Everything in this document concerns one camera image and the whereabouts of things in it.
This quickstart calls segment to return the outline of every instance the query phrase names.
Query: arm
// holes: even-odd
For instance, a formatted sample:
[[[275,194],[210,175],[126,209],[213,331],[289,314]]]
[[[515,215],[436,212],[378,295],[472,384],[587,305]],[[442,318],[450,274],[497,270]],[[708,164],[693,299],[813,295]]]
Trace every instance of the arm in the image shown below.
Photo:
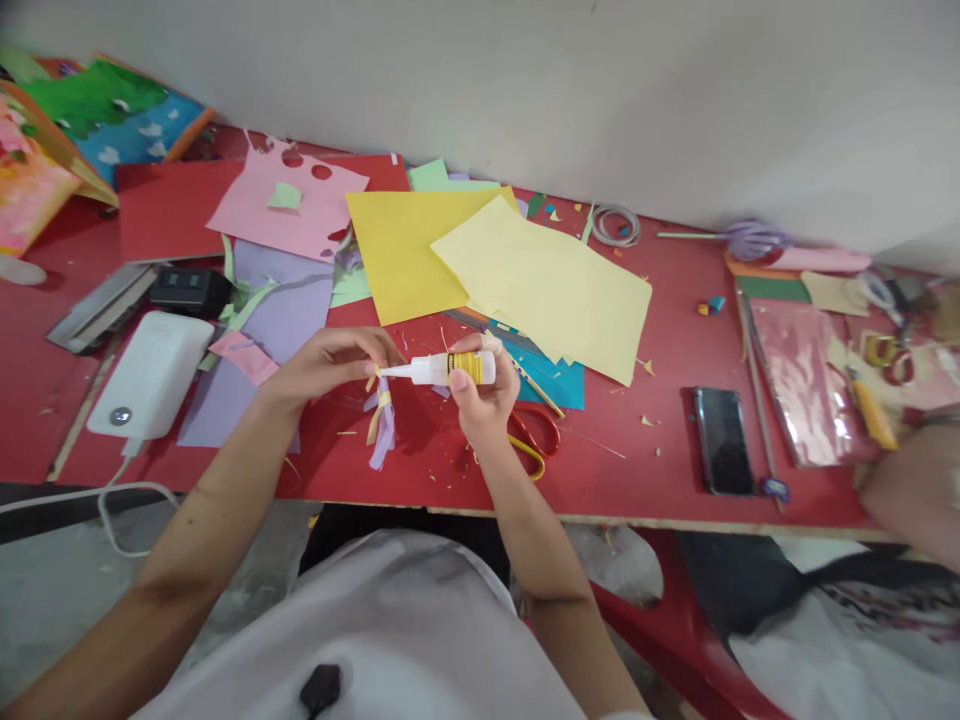
[[[3,718],[126,718],[163,690],[270,509],[306,400],[371,360],[402,362],[383,330],[321,330],[264,383],[132,587]]]
[[[928,415],[960,413],[960,405]],[[885,529],[960,574],[960,424],[928,425],[876,467],[860,501]]]
[[[590,582],[556,514],[530,482],[507,441],[520,378],[502,343],[474,335],[453,352],[497,353],[497,381],[478,388],[450,375],[460,425],[477,453],[510,564],[523,588],[541,647],[588,718],[624,710],[649,713],[607,634]]]

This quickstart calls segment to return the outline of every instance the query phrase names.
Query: black phone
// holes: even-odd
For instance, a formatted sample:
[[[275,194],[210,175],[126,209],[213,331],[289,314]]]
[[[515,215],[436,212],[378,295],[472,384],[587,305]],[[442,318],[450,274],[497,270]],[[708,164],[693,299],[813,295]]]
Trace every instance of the black phone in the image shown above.
[[[756,495],[740,394],[733,390],[693,388],[700,426],[703,478],[714,495]]]

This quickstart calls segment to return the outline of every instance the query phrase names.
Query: scissors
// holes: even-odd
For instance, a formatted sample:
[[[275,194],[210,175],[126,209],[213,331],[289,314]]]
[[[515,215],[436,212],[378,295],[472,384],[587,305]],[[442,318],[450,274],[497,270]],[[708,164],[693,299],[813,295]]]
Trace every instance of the scissors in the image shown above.
[[[520,415],[521,412],[539,418],[547,426],[551,437],[550,450],[544,450],[534,439],[526,423],[523,421],[523,417]],[[536,482],[543,477],[543,473],[547,469],[546,458],[556,457],[557,453],[560,452],[560,429],[557,427],[557,423],[554,422],[553,417],[539,405],[518,405],[510,413],[510,421],[519,429],[517,434],[520,435],[520,438],[516,438],[513,435],[507,435],[507,438],[510,440],[511,445],[537,461],[537,469],[530,475],[530,479]]]

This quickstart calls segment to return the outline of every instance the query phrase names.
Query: hand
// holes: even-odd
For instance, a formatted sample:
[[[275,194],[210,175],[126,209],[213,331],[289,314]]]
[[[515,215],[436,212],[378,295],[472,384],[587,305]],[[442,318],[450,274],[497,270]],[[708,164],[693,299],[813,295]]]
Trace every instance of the hand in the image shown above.
[[[337,385],[373,377],[374,365],[405,363],[383,328],[325,328],[261,385],[259,393],[270,402],[300,410],[307,400]]]
[[[492,385],[479,388],[464,370],[450,373],[450,390],[460,408],[460,427],[467,441],[477,451],[507,440],[507,420],[520,393],[520,376],[510,353],[495,337],[476,333],[454,343],[450,352],[490,350],[497,361],[497,379]]]

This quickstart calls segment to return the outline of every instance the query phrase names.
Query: black device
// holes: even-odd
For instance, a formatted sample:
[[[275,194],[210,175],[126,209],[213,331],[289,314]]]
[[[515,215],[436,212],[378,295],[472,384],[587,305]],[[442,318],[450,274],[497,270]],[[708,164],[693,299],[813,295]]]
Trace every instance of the black device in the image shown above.
[[[165,267],[150,288],[150,302],[170,312],[215,320],[232,292],[233,285],[216,270]]]
[[[703,450],[703,481],[714,495],[756,495],[740,394],[693,388]]]

